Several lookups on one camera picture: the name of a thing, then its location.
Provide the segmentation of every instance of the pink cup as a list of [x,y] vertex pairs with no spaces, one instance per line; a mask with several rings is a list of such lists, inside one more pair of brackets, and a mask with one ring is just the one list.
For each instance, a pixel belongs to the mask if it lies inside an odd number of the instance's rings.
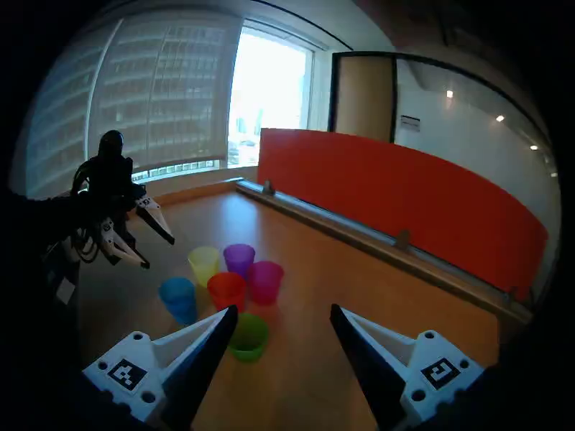
[[256,304],[273,304],[280,293],[283,268],[270,261],[256,262],[248,270],[247,285]]

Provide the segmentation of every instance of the yellow cup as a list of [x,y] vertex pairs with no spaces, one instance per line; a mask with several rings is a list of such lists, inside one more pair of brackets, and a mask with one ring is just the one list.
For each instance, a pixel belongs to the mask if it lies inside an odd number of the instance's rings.
[[214,247],[198,247],[189,253],[188,261],[198,283],[207,287],[208,280],[219,271],[220,252]]

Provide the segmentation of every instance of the glass wall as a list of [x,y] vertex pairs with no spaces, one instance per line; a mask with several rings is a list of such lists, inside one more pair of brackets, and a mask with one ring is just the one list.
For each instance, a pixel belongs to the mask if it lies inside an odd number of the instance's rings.
[[[548,243],[533,285],[553,266],[561,204],[551,145],[511,102],[476,80],[421,62],[397,60],[395,143],[433,154],[487,178],[545,226]],[[409,116],[418,127],[402,120]]]

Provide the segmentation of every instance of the green cup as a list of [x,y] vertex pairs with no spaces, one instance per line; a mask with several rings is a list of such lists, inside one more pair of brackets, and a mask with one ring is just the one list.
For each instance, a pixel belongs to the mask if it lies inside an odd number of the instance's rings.
[[228,347],[241,362],[254,362],[264,353],[267,342],[267,324],[261,318],[241,313]]

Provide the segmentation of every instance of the plastic cup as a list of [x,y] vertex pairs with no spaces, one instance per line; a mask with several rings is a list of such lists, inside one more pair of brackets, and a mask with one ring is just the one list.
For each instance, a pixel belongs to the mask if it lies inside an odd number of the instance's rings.
[[244,312],[238,316],[238,324],[228,346],[239,361],[256,361],[264,353],[268,332],[264,320]]
[[251,298],[260,305],[273,304],[280,293],[283,268],[270,261],[256,262],[248,270]]
[[208,281],[208,291],[216,308],[223,310],[236,305],[238,311],[244,311],[246,302],[246,280],[235,272],[220,272]]
[[256,251],[247,244],[234,244],[224,250],[224,259],[228,271],[235,272],[243,278],[247,278],[247,270],[254,263]]
[[214,247],[198,247],[189,253],[188,261],[198,283],[207,287],[208,280],[219,270],[220,252]]
[[190,280],[182,277],[168,279],[162,283],[158,293],[178,323],[190,325],[196,321],[196,291]]

